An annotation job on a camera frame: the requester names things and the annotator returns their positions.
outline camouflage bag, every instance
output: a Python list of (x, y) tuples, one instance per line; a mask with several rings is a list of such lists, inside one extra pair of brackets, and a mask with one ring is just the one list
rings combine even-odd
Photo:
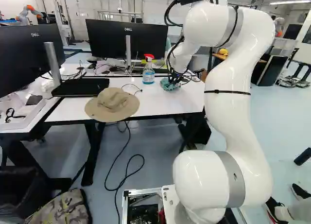
[(73, 189), (44, 205), (24, 224), (90, 224), (91, 215), (83, 190)]

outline dell logo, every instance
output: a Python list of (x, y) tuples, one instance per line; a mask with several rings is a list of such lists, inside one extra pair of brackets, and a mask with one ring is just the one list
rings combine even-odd
[(39, 35), (39, 33), (31, 33), (31, 37), (39, 37), (40, 35)]

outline gray band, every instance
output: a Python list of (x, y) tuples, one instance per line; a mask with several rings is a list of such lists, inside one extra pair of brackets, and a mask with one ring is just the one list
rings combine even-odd
[[(229, 6), (229, 7), (230, 8), (229, 8), (229, 17), (228, 17), (227, 28), (225, 30), (223, 38), (215, 46), (216, 48), (223, 45), (228, 40), (228, 38), (230, 37), (230, 34), (234, 28), (236, 11), (234, 10), (234, 8), (232, 6)], [(241, 8), (238, 8), (237, 13), (238, 13), (237, 24), (235, 26), (234, 32), (232, 33), (229, 41), (223, 45), (224, 47), (231, 46), (235, 42), (235, 40), (238, 38), (238, 36), (241, 32), (241, 28), (242, 28), (242, 24), (243, 24), (243, 18), (244, 18), (243, 17), (243, 10)]]
[(215, 151), (228, 174), (229, 200), (226, 207), (240, 207), (245, 200), (245, 182), (236, 160), (225, 151)]
[(224, 42), (226, 42), (226, 40), (228, 40), (228, 38), (230, 37), (230, 34), (233, 30), (233, 27), (234, 27), (236, 12), (232, 6), (228, 6), (228, 10), (229, 10), (229, 16), (228, 16), (227, 28), (225, 29), (224, 36), (219, 41), (219, 43), (215, 46), (216, 48), (223, 45)]
[(234, 29), (234, 32), (231, 36), (231, 38), (229, 39), (229, 41), (224, 45), (225, 47), (229, 47), (231, 46), (235, 40), (238, 38), (240, 32), (241, 32), (241, 29), (242, 29), (242, 25), (243, 25), (243, 9), (242, 8), (238, 8), (238, 19), (237, 19), (237, 24), (235, 26), (235, 29)]

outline ceiling light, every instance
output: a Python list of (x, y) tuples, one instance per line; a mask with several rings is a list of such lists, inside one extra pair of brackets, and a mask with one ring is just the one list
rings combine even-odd
[(271, 5), (275, 4), (302, 4), (302, 3), (310, 3), (311, 0), (287, 0), (287, 1), (280, 1), (280, 2), (272, 2)]

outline monitor stand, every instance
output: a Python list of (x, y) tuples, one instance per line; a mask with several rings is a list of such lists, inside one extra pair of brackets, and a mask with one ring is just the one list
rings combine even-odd
[(126, 64), (127, 64), (127, 70), (130, 71), (131, 69), (131, 36), (126, 35), (125, 36), (125, 42), (126, 42)]
[(44, 47), (45, 47), (45, 50), (47, 52), (49, 65), (50, 65), (50, 69), (52, 72), (54, 87), (56, 88), (56, 87), (60, 86), (60, 84), (62, 83), (62, 77), (61, 77), (60, 72), (59, 72), (58, 61), (57, 61), (57, 57), (56, 57), (54, 44), (53, 44), (53, 42), (45, 42)]

